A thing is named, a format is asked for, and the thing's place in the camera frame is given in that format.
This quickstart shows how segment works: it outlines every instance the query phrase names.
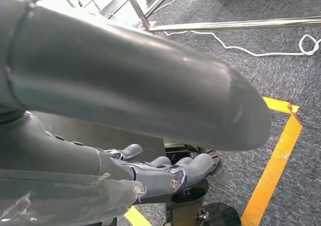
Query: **black wheel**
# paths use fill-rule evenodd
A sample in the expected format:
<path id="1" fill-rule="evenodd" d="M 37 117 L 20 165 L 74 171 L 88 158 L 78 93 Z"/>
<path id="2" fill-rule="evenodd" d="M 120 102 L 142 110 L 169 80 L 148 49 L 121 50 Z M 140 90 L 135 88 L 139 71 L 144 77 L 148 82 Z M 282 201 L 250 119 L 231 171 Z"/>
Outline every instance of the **black wheel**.
<path id="1" fill-rule="evenodd" d="M 109 225 L 105 225 L 105 224 L 103 225 L 102 222 L 96 222 L 96 223 L 85 225 L 85 226 L 117 226 L 117 218 L 114 217 L 114 220 Z"/>

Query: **bolt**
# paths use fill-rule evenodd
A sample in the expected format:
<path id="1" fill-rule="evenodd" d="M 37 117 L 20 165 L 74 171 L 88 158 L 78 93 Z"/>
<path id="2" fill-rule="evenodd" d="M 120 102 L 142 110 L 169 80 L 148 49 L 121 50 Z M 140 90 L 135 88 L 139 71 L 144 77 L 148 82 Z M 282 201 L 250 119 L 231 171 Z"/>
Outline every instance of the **bolt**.
<path id="1" fill-rule="evenodd" d="M 178 187 L 179 186 L 179 182 L 179 180 L 177 180 L 177 178 L 174 177 L 174 178 L 172 178 L 172 180 L 170 181 L 170 186 L 172 191 L 176 191 Z"/>

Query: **gray carpet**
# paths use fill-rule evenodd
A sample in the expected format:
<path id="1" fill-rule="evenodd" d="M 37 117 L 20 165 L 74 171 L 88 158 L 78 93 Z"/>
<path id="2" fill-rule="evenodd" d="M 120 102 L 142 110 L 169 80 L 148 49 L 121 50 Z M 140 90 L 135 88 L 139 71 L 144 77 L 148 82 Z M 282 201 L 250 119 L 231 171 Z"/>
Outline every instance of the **gray carpet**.
<path id="1" fill-rule="evenodd" d="M 282 17 L 317 16 L 321 0 L 177 0 L 151 17 L 157 25 L 194 22 L 225 22 Z M 255 53 L 299 52 L 304 34 L 316 39 L 320 27 L 217 31 L 228 46 Z M 238 50 L 226 50 L 212 36 L 172 35 L 169 39 L 209 53 L 244 74 L 262 95 L 301 106 L 304 128 L 275 190 L 260 225 L 321 225 L 321 89 L 320 52 L 307 57 L 255 58 Z M 304 48 L 311 50 L 311 42 Z M 223 201 L 242 214 L 248 199 L 277 143 L 288 115 L 273 112 L 271 137 L 266 145 L 251 152 L 222 152 L 222 164 L 210 177 L 206 202 Z M 152 225 L 161 225 L 161 205 L 140 210 Z M 122 221 L 120 225 L 127 225 Z"/>

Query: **yellow floor marking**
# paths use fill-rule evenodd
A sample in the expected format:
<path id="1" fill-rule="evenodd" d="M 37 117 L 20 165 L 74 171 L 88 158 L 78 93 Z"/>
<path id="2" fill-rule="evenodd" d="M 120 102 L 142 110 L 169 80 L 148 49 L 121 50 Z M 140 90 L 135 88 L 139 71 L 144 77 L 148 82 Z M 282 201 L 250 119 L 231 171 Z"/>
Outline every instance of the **yellow floor marking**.
<path id="1" fill-rule="evenodd" d="M 265 103 L 272 110 L 284 112 L 288 114 L 297 113 L 298 106 L 291 105 L 290 102 L 280 101 L 273 98 L 263 97 Z"/>
<path id="2" fill-rule="evenodd" d="M 132 226 L 152 226 L 134 206 L 132 206 L 124 216 Z"/>
<path id="3" fill-rule="evenodd" d="M 258 226 L 299 137 L 302 125 L 291 115 L 244 211 L 243 226 Z"/>
<path id="4" fill-rule="evenodd" d="M 296 115 L 299 109 L 298 106 L 268 97 L 263 97 L 263 99 L 270 109 L 291 114 L 291 116 L 244 211 L 242 217 L 243 226 L 260 224 L 302 129 L 302 125 Z M 134 206 L 126 212 L 125 217 L 132 226 L 152 226 Z"/>

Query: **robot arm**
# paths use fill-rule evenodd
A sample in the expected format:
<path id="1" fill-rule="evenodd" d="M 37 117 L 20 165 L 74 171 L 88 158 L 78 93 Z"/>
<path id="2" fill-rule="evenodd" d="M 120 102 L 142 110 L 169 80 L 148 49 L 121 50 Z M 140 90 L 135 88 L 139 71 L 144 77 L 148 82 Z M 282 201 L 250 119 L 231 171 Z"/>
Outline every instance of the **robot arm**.
<path id="1" fill-rule="evenodd" d="M 213 166 L 207 154 L 129 163 L 120 159 L 132 148 L 67 142 L 26 110 L 221 150 L 254 149 L 270 135 L 261 96 L 216 58 L 42 0 L 0 0 L 0 20 L 2 226 L 101 221 L 189 188 Z"/>
<path id="2" fill-rule="evenodd" d="M 229 64 L 42 0 L 0 0 L 0 105 L 220 150 L 264 144 L 270 115 Z"/>

